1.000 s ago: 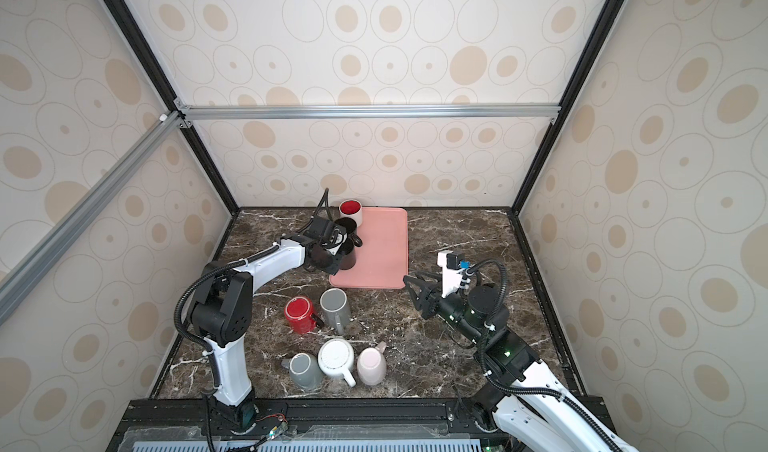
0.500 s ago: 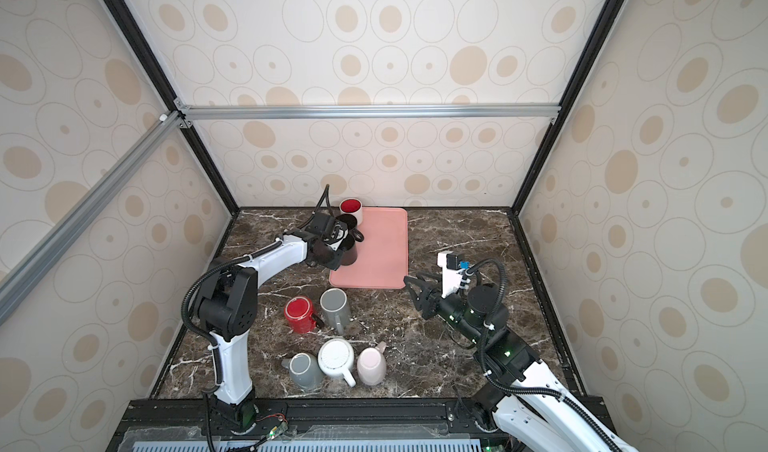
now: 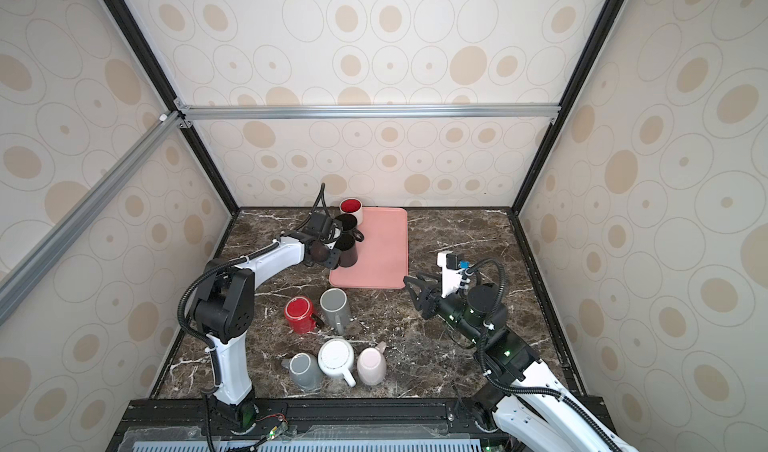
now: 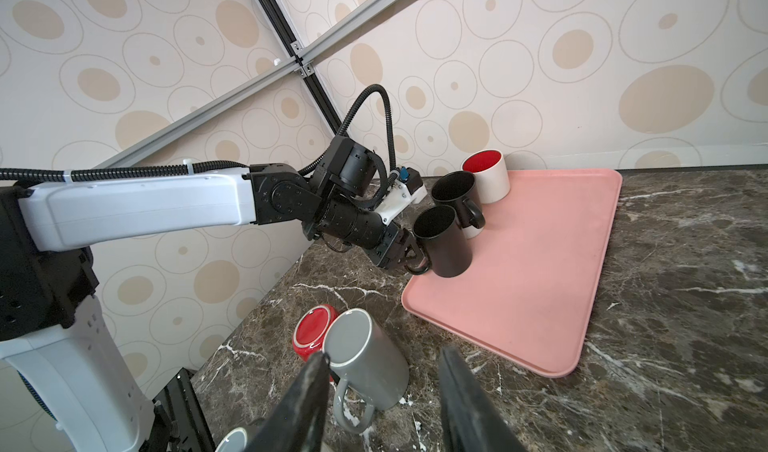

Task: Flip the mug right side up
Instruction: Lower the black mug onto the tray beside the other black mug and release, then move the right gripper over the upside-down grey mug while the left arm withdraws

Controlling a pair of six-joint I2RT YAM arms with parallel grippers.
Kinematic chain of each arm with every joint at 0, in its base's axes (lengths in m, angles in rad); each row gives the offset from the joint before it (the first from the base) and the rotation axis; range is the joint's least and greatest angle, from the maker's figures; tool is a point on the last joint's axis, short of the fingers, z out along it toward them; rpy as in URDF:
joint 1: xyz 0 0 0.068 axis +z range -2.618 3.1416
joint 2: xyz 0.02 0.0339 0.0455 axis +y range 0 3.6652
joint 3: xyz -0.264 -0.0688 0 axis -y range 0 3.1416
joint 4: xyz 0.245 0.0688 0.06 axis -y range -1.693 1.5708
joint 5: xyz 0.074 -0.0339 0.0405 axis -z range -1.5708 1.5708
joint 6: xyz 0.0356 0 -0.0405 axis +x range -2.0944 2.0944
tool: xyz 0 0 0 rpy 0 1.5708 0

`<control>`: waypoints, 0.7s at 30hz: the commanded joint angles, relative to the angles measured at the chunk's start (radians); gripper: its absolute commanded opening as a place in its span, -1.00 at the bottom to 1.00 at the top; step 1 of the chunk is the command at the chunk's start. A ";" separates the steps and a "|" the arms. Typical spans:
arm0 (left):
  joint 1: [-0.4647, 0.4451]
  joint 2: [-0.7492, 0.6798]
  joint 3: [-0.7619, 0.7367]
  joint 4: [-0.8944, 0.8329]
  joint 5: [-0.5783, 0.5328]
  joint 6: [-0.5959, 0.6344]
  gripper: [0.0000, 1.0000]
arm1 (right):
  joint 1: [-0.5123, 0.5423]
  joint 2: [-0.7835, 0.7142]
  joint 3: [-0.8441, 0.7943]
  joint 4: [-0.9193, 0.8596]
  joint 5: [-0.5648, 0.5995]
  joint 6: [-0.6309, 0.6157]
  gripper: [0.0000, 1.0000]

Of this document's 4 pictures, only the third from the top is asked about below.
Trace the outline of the white mug red inside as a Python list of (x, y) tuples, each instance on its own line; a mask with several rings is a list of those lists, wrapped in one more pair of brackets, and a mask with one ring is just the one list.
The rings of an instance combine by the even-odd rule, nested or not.
[(362, 201), (358, 198), (345, 198), (340, 202), (339, 209), (343, 214), (349, 214), (356, 218), (358, 224), (364, 220), (364, 210)]

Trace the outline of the black mug white rim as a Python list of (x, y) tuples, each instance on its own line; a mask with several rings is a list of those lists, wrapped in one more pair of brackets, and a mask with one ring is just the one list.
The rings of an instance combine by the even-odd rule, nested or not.
[(354, 266), (358, 261), (357, 252), (358, 241), (350, 233), (344, 233), (340, 235), (340, 238), (335, 242), (334, 250), (338, 253), (338, 266), (342, 268), (349, 268)]

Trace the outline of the pink mug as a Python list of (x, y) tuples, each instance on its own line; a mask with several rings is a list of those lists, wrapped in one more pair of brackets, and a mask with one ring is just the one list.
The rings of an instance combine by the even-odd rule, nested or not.
[(380, 342), (375, 347), (368, 347), (360, 353), (357, 359), (357, 371), (363, 384), (375, 386), (384, 381), (387, 373), (384, 357), (386, 348), (387, 344)]

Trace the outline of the black and white mug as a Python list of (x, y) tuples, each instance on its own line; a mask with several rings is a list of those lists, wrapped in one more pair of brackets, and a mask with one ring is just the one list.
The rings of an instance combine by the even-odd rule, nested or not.
[(351, 235), (357, 242), (365, 240), (364, 234), (359, 230), (359, 220), (353, 214), (342, 213), (335, 218), (339, 223), (343, 234)]

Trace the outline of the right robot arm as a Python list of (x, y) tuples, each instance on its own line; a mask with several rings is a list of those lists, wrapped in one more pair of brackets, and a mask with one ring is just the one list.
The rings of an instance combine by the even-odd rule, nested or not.
[(476, 283), (462, 276), (445, 295), (433, 274), (404, 284), (424, 319), (440, 318), (468, 340), (488, 384), (473, 398), (478, 427), (495, 428), (534, 451), (633, 451), (557, 379), (538, 353), (507, 325), (506, 281)]

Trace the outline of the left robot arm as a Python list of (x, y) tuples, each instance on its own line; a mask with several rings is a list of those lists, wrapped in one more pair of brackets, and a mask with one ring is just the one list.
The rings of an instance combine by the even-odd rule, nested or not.
[(229, 260), (213, 259), (188, 287), (177, 307), (183, 331), (203, 342), (210, 355), (216, 400), (234, 408), (252, 395), (247, 371), (245, 335), (253, 322), (256, 288), (298, 264), (338, 264), (332, 250), (343, 233), (339, 220), (311, 212), (294, 230), (268, 244)]

